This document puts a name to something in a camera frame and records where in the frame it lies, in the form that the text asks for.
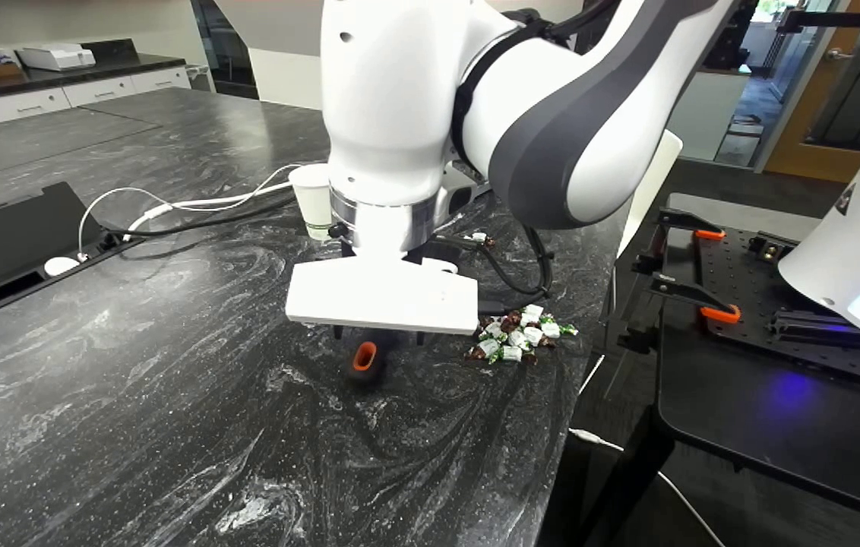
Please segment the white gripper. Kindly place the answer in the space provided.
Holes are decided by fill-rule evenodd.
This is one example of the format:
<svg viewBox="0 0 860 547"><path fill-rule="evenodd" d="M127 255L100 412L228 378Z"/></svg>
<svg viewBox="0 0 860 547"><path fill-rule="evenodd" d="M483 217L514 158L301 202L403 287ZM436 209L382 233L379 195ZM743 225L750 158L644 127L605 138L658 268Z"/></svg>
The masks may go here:
<svg viewBox="0 0 860 547"><path fill-rule="evenodd" d="M424 334L477 328L477 282L438 264L406 260L406 207L361 202L345 258L292 268L286 315L304 324L349 324Z"/></svg>

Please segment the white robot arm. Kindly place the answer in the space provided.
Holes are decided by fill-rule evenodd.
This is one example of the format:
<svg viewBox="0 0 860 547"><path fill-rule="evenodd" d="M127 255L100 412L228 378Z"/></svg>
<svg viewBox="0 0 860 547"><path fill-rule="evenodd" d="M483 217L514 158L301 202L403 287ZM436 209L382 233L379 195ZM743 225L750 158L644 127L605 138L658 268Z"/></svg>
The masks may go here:
<svg viewBox="0 0 860 547"><path fill-rule="evenodd" d="M345 251L292 268L304 324L469 334L479 287L420 264L445 171L469 164L527 228L618 212L736 0L618 0L587 51L488 0L326 0L323 181Z"/></svg>

